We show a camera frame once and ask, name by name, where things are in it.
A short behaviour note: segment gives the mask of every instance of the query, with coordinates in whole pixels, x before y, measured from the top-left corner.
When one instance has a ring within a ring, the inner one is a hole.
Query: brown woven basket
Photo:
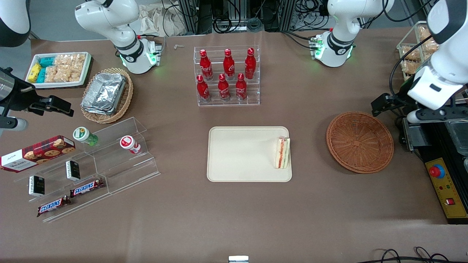
[[[128,106],[130,105],[130,101],[132,100],[133,83],[128,73],[120,68],[108,68],[108,69],[104,69],[100,73],[118,73],[127,78],[127,82],[124,87],[124,92],[122,93],[122,97],[120,98],[120,103],[117,107],[117,112],[113,115],[104,115],[104,114],[90,113],[90,112],[85,111],[83,108],[81,108],[81,111],[83,112],[83,115],[86,117],[86,119],[90,121],[94,121],[94,122],[101,123],[101,124],[112,123],[120,119],[127,111]],[[91,83],[93,82],[96,76],[97,74],[88,82],[88,85],[86,86],[85,92],[83,94],[83,98],[86,96],[89,86],[91,86]]]
[[[327,129],[327,145],[345,168],[360,174],[383,170],[393,157],[393,139],[387,127],[372,115],[345,112]]]

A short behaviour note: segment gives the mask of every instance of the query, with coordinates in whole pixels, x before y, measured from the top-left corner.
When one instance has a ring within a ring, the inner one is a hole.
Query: cookie box
[[[2,156],[0,169],[19,173],[66,153],[71,153],[74,150],[75,143],[73,143],[72,140],[62,135],[57,135],[40,143]]]

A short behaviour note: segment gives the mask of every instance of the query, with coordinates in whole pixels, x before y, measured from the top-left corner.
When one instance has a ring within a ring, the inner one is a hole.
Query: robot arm
[[[466,104],[446,105],[468,83],[468,0],[440,0],[431,9],[427,25],[439,49],[394,96],[382,94],[372,102],[373,115],[404,107],[410,123],[466,119]]]
[[[29,0],[3,0],[0,4],[0,46],[19,46],[28,39],[30,31]],[[55,111],[73,116],[70,103],[55,96],[37,95],[34,85],[11,72],[11,68],[0,68],[0,134],[3,129],[20,131],[28,126],[26,120],[10,117],[10,110],[25,110],[38,115]]]
[[[0,4],[0,47],[17,47],[29,37],[29,0],[3,0]]]
[[[395,0],[386,2],[385,10],[389,11]],[[358,17],[373,17],[384,8],[380,0],[329,0],[328,12],[335,18],[333,30],[317,35],[311,40],[316,51],[314,58],[326,66],[338,67],[349,57],[354,39],[360,25]]]
[[[156,64],[153,41],[138,39],[128,24],[137,20],[135,0],[94,0],[75,8],[75,18],[84,29],[107,37],[120,52],[128,70],[142,74]]]

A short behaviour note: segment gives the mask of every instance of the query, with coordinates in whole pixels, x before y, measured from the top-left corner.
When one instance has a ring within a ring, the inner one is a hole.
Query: red bottle
[[[247,58],[245,58],[245,78],[253,79],[255,74],[255,67],[257,66],[257,61],[254,58],[254,49],[247,49]]]
[[[203,80],[202,75],[197,76],[197,90],[200,94],[202,102],[209,102],[211,100],[210,91],[208,90],[208,84]]]
[[[206,81],[210,81],[213,79],[213,69],[211,67],[211,61],[206,55],[206,50],[200,50],[200,57],[200,67],[202,69],[202,74]]]
[[[229,93],[229,83],[226,81],[226,76],[224,74],[219,74],[218,82],[219,96],[224,102],[231,100],[231,94]]]
[[[226,79],[233,80],[235,78],[234,59],[231,56],[231,50],[229,48],[224,50],[223,66]]]
[[[235,93],[239,101],[247,99],[247,83],[244,80],[244,74],[237,75],[237,83],[235,84]]]

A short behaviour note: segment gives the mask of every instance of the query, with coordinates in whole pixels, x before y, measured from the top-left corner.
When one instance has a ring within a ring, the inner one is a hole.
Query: brown table surface
[[[337,114],[370,112],[388,92],[395,47],[408,28],[362,30],[345,65],[327,68],[280,33],[172,37],[161,66],[131,75],[135,92],[128,112],[148,131],[161,175],[60,220],[42,223],[28,203],[26,185],[2,172],[1,262],[251,262],[352,263],[380,258],[394,248],[415,256],[414,246],[468,261],[468,226],[447,225],[421,161],[396,139],[394,116],[379,116],[395,140],[395,155],[380,173],[358,175],[341,167],[325,142]],[[261,45],[261,104],[199,108],[193,47]],[[185,48],[173,49],[175,44]],[[32,53],[87,51],[91,74],[123,67],[110,41],[33,41]],[[395,75],[395,86],[401,84]],[[80,112],[83,89],[41,91],[70,101],[73,118],[56,113],[29,121],[26,131],[6,131],[0,154],[77,126],[106,125]],[[292,138],[292,180],[287,183],[212,183],[206,178],[208,131],[214,126],[285,126]]]

